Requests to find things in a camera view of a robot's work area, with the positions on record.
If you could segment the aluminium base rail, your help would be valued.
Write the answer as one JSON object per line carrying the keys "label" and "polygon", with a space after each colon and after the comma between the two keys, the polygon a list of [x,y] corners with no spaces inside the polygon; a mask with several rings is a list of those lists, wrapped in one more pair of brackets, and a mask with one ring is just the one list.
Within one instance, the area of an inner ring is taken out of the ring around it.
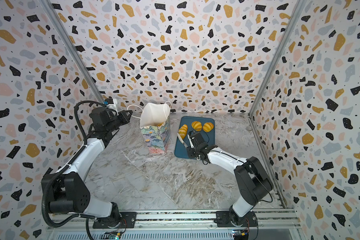
{"label": "aluminium base rail", "polygon": [[253,209],[241,227],[229,221],[225,210],[123,211],[126,226],[90,229],[74,219],[60,228],[48,228],[47,240],[303,240],[292,209]]}

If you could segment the shell shaped striped bun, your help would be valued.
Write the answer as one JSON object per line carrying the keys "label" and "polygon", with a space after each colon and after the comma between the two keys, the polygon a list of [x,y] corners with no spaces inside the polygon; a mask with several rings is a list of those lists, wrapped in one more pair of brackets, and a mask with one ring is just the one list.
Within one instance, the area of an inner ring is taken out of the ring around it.
{"label": "shell shaped striped bun", "polygon": [[203,131],[206,133],[211,132],[214,129],[214,124],[211,122],[207,122],[203,125]]}

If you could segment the left aluminium corner post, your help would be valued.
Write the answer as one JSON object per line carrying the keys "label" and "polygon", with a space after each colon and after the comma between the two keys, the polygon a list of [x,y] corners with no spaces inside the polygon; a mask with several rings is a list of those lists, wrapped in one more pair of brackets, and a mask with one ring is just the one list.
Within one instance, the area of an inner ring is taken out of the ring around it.
{"label": "left aluminium corner post", "polygon": [[84,75],[84,78],[87,81],[89,87],[91,88],[91,91],[92,91],[93,95],[95,96],[96,100],[98,102],[102,102],[103,97],[102,97],[100,91],[98,90],[98,88],[97,88],[95,82],[93,81],[92,76],[90,75],[90,73],[89,73],[88,69],[86,68],[85,64],[81,60],[81,58],[80,58],[74,44],[70,40],[69,35],[68,35],[64,25],[62,24],[61,20],[59,19],[58,14],[55,12],[51,2],[41,0],[40,5],[43,8],[44,12],[49,17],[49,19],[51,20],[51,22],[54,25],[56,31],[60,35],[61,40],[65,44],[69,54],[72,56],[72,58],[73,58],[74,62],[76,63],[78,69]]}

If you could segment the aluminium corner post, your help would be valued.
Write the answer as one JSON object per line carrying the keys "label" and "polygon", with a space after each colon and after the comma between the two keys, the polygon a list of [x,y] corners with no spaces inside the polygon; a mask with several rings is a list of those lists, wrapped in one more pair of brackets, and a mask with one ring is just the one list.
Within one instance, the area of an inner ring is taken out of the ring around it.
{"label": "aluminium corner post", "polygon": [[84,75],[84,78],[87,81],[89,87],[91,88],[91,91],[92,91],[93,95],[95,96],[96,100],[98,102],[102,102],[103,97],[102,97],[100,91],[98,90],[98,88],[97,88],[95,82],[93,81],[92,76],[90,75],[90,73],[89,73],[88,69],[86,68],[85,64],[81,60],[81,58],[80,58],[74,44],[70,40],[69,35],[68,35],[64,25],[62,24],[61,20],[59,19],[58,14],[55,12],[51,2],[41,0],[40,5],[43,8],[44,12],[49,17],[49,19],[51,20],[51,22],[54,25],[56,31],[60,35],[61,40],[65,44],[69,54],[72,56],[72,58],[73,58],[74,62],[76,63],[78,69]]}
{"label": "aluminium corner post", "polygon": [[300,14],[302,13],[303,11],[303,8],[305,7],[305,4],[306,4],[306,0],[298,0],[297,1],[297,4],[292,12],[292,15],[291,15],[291,19],[289,20],[287,26],[286,26],[286,30],[281,38],[281,41],[278,45],[278,48],[276,49],[276,52],[272,58],[272,61],[270,63],[270,66],[267,70],[267,73],[265,75],[265,79],[264,81],[262,82],[261,86],[259,87],[259,91],[258,91],[258,94],[256,95],[256,98],[253,102],[253,105],[251,107],[251,110],[249,112],[249,117],[251,118],[252,116],[255,115],[255,112],[256,112],[256,108],[257,106],[259,105],[259,102],[261,101],[261,98],[262,98],[262,94],[265,92],[265,89],[268,85],[268,83],[270,82],[271,80],[271,77],[276,69],[276,66],[279,62],[279,60],[281,59],[282,57],[282,54],[283,54],[283,51],[291,37],[291,34],[293,32],[293,29],[295,27],[295,24],[296,22],[298,21],[298,17],[300,16]]}

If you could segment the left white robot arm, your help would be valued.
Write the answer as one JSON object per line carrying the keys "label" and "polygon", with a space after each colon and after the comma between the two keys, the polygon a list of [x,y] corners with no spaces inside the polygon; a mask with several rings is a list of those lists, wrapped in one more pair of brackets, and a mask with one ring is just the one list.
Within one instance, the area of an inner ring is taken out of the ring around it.
{"label": "left white robot arm", "polygon": [[49,227],[61,227],[78,217],[96,220],[108,228],[115,228],[121,223],[117,204],[94,197],[85,180],[96,157],[108,146],[120,127],[130,122],[132,115],[131,110],[93,109],[90,113],[93,123],[85,133],[83,145],[62,168],[43,176],[41,211]]}

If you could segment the teal plastic tray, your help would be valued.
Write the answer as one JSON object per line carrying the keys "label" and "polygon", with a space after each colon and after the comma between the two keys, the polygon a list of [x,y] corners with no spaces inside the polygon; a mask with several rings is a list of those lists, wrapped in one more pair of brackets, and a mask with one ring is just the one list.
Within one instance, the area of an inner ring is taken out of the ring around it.
{"label": "teal plastic tray", "polygon": [[[193,131],[194,129],[192,127],[192,122],[200,122],[202,124],[202,126],[205,123],[212,123],[214,125],[214,127],[216,126],[215,120],[213,120],[212,118],[201,118],[201,117],[185,116],[185,117],[181,118],[180,127],[182,127],[183,125],[187,125],[188,126],[188,132]],[[206,133],[204,130],[200,131],[201,136],[208,143],[208,145],[214,145],[215,144],[215,135],[216,135],[215,130],[216,129],[213,128],[208,133]],[[178,158],[188,159],[188,153],[187,153],[186,147],[181,143],[181,141],[179,139],[177,139],[177,141],[176,141],[174,154]]]}

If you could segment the right aluminium corner post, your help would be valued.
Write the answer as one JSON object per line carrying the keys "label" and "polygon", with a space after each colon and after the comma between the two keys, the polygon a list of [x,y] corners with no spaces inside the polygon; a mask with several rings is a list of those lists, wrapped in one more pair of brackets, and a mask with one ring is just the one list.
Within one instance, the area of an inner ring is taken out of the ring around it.
{"label": "right aluminium corner post", "polygon": [[268,83],[270,82],[271,80],[271,77],[276,69],[276,66],[279,62],[279,60],[281,59],[282,57],[282,54],[283,54],[283,51],[291,37],[291,34],[293,32],[293,29],[295,27],[295,24],[296,22],[298,21],[298,17],[300,16],[300,14],[302,13],[303,11],[303,8],[305,7],[305,4],[306,4],[306,0],[298,0],[297,1],[297,4],[292,12],[292,15],[291,15],[291,19],[289,20],[287,26],[286,26],[286,30],[281,38],[281,41],[278,45],[278,48],[276,49],[276,52],[272,58],[272,61],[270,63],[270,66],[267,70],[267,73],[265,75],[265,79],[264,81],[262,82],[261,86],[259,87],[259,91],[258,91],[258,94],[256,95],[256,98],[253,102],[253,105],[251,107],[251,110],[249,112],[249,117],[251,118],[252,116],[255,115],[255,112],[256,112],[256,108],[257,106],[259,105],[259,102],[261,101],[261,98],[262,98],[262,94],[265,92],[265,89],[268,85]]}

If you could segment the white floral paper bag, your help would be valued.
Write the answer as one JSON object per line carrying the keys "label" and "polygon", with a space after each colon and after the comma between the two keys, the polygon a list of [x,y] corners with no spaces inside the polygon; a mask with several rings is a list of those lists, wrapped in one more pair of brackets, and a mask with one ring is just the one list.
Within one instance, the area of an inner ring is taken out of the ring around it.
{"label": "white floral paper bag", "polygon": [[147,103],[144,108],[138,105],[129,105],[127,110],[132,107],[139,108],[142,112],[139,117],[140,130],[145,143],[151,154],[165,154],[170,139],[170,113],[172,103],[166,101],[164,104]]}

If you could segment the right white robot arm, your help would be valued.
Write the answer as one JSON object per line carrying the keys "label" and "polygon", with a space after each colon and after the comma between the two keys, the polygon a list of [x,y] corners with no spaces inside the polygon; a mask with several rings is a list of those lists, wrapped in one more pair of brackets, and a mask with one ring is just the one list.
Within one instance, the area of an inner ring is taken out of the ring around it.
{"label": "right white robot arm", "polygon": [[209,145],[194,131],[186,135],[178,133],[177,138],[190,159],[217,165],[235,176],[240,197],[228,211],[229,221],[234,226],[242,226],[253,213],[252,209],[271,194],[274,185],[258,158],[246,159],[230,154],[217,145]]}

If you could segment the round striped bun behind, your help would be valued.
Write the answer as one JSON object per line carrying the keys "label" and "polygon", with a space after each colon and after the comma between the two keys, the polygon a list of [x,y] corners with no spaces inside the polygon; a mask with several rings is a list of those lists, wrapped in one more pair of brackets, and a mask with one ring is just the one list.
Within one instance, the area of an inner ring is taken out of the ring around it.
{"label": "round striped bun behind", "polygon": [[197,132],[200,132],[203,129],[203,125],[199,121],[192,122],[191,126]]}

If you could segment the small striped croissant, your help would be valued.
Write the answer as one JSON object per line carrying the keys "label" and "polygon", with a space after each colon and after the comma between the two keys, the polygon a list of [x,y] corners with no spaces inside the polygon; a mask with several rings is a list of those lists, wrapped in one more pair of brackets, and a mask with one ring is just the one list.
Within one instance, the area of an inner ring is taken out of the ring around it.
{"label": "small striped croissant", "polygon": [[188,126],[186,124],[184,124],[179,128],[178,134],[181,137],[181,139],[183,140],[186,137],[187,133],[188,133]]}

